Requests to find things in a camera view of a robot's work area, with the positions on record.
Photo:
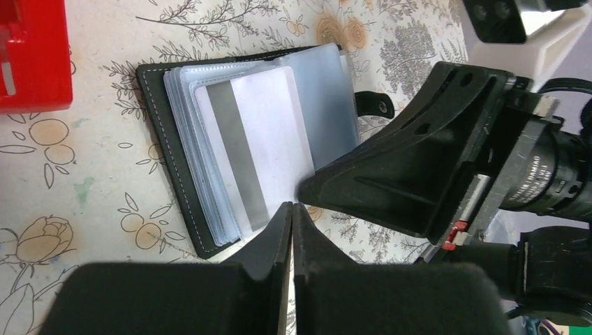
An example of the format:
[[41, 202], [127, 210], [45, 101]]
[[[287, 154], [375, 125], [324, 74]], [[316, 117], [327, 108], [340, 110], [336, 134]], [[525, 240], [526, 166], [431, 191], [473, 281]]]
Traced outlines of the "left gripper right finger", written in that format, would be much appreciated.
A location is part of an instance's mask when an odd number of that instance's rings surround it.
[[362, 265], [293, 207], [298, 334], [507, 334], [495, 285], [466, 263]]

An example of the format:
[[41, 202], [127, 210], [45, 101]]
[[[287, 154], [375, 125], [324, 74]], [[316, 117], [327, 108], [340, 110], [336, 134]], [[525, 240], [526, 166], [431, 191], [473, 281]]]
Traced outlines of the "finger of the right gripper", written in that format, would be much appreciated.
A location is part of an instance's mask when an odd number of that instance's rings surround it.
[[303, 181], [298, 200], [438, 243], [514, 80], [438, 62], [397, 117]]

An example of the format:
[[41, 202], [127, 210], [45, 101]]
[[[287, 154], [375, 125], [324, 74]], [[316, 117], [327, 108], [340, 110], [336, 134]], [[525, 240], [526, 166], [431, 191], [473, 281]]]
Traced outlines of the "black leather card holder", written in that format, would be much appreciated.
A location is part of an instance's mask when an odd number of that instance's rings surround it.
[[360, 117], [394, 118], [394, 104], [387, 94], [353, 89], [346, 53], [335, 44], [139, 66], [136, 76], [140, 90], [162, 146], [182, 218], [202, 259], [248, 239], [239, 238], [238, 229], [230, 222], [230, 207], [222, 201], [221, 178], [194, 91], [268, 66], [293, 70], [314, 166], [309, 177], [359, 145]]

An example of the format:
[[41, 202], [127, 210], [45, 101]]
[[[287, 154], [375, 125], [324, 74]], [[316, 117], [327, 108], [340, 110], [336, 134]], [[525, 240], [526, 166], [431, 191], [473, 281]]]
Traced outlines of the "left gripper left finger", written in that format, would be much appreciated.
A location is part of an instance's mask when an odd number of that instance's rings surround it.
[[102, 262], [65, 281], [42, 334], [285, 334], [293, 204], [220, 263]]

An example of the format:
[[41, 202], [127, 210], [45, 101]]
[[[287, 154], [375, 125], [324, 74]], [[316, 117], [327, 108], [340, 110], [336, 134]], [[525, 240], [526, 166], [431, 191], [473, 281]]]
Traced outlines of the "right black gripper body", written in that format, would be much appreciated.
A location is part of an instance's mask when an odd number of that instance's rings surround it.
[[[434, 257], [483, 269], [500, 296], [513, 301], [507, 314], [556, 324], [591, 322], [591, 104], [581, 130], [563, 130], [554, 114], [555, 92], [591, 93], [591, 82], [559, 77], [533, 89], [515, 76], [463, 76], [459, 96], [481, 112], [484, 130], [469, 165], [477, 195], [463, 204]], [[516, 244], [480, 241], [478, 232], [499, 210], [566, 218], [583, 228], [550, 226], [522, 233]]]

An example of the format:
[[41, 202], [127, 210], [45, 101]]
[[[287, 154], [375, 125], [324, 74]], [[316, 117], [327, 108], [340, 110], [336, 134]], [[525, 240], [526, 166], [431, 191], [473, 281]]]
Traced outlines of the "red plastic bin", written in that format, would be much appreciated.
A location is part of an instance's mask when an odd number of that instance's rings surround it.
[[1, 113], [66, 110], [72, 101], [64, 1], [2, 1]]

